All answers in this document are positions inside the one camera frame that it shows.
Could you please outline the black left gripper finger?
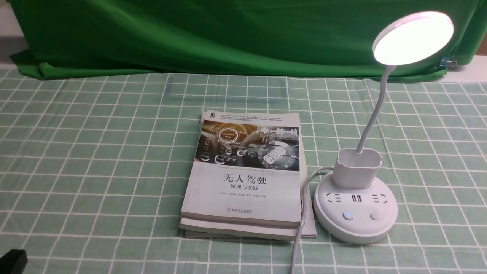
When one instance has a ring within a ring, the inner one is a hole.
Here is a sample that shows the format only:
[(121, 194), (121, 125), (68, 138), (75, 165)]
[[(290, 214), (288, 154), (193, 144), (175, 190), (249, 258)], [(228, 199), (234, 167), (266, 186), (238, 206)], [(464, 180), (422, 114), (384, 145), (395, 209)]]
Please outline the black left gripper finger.
[(28, 263), (26, 250), (11, 249), (0, 258), (1, 274), (23, 274)]

